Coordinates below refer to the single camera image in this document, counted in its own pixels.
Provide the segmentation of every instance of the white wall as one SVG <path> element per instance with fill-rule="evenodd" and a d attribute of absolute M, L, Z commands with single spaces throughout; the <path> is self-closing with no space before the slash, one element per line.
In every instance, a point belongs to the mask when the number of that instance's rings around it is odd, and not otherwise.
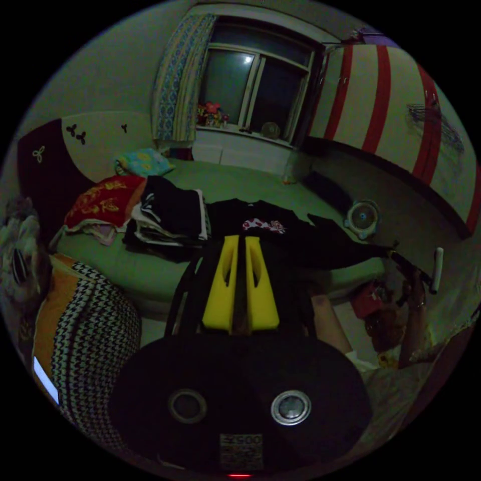
<path fill-rule="evenodd" d="M 200 4 L 214 4 L 218 0 L 200 0 Z M 312 0 L 222 0 L 224 4 L 250 5 L 278 11 L 303 20 L 330 33 L 337 40 L 349 37 L 354 29 L 368 27 L 367 23 L 329 5 Z"/>
<path fill-rule="evenodd" d="M 161 3 L 126 18 L 86 44 L 56 72 L 26 112 L 0 178 L 0 215 L 19 193 L 16 142 L 50 120 L 88 111 L 149 113 L 160 58 L 196 0 Z"/>
<path fill-rule="evenodd" d="M 283 12 L 276 10 L 268 10 L 266 8 L 259 8 L 259 3 L 255 4 L 253 7 L 251 5 L 242 5 L 241 2 L 229 2 L 221 4 L 204 4 L 196 5 L 192 8 L 192 14 L 206 14 L 211 13 L 215 15 L 226 15 L 230 17 L 241 17 L 253 20 L 259 20 L 261 22 L 268 22 L 271 24 L 279 25 L 286 29 L 290 29 L 299 34 L 305 35 L 316 42 L 338 42 L 339 40 L 318 27 L 305 22 L 304 20 L 298 19 L 291 15 L 287 15 Z"/>

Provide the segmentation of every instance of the red cloth with gold text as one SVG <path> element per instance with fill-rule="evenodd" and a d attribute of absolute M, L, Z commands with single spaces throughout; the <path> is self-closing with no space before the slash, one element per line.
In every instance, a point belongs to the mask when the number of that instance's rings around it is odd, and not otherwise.
<path fill-rule="evenodd" d="M 115 175 L 102 180 L 77 198 L 65 216 L 66 231 L 81 230 L 87 224 L 110 224 L 123 228 L 132 207 L 140 201 L 146 179 L 136 175 Z"/>

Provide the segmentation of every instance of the floor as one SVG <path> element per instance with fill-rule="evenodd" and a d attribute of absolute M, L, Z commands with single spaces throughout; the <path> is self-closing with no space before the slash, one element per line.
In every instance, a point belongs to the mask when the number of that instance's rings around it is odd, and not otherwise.
<path fill-rule="evenodd" d="M 366 334 L 364 322 L 358 319 L 349 302 L 334 306 L 334 310 L 341 322 L 351 346 L 357 351 L 359 359 L 377 365 L 377 353 L 372 347 L 371 338 Z M 143 347 L 157 339 L 161 339 L 165 332 L 165 319 L 162 316 L 142 317 L 142 337 L 140 346 Z"/>

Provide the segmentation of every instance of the hand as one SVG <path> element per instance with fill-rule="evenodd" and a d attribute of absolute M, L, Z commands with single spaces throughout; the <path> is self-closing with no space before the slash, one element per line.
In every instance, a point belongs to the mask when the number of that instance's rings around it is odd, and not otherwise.
<path fill-rule="evenodd" d="M 402 285 L 402 293 L 407 297 L 407 305 L 410 310 L 416 309 L 420 304 L 426 302 L 426 293 L 421 280 L 421 272 L 417 270 L 412 276 L 407 276 L 401 269 L 398 270 L 406 277 Z"/>

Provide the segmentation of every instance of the red bag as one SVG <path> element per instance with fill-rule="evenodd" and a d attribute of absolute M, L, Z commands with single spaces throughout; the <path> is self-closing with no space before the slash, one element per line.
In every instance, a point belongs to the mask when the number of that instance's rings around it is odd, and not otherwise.
<path fill-rule="evenodd" d="M 371 282 L 356 297 L 351 299 L 352 309 L 359 319 L 365 319 L 369 314 L 378 311 L 383 306 L 377 290 L 376 283 Z"/>
<path fill-rule="evenodd" d="M 102 180 L 80 195 L 65 216 L 66 230 L 75 232 L 87 224 L 110 224 L 121 228 L 129 220 L 146 179 L 136 175 L 115 175 Z"/>

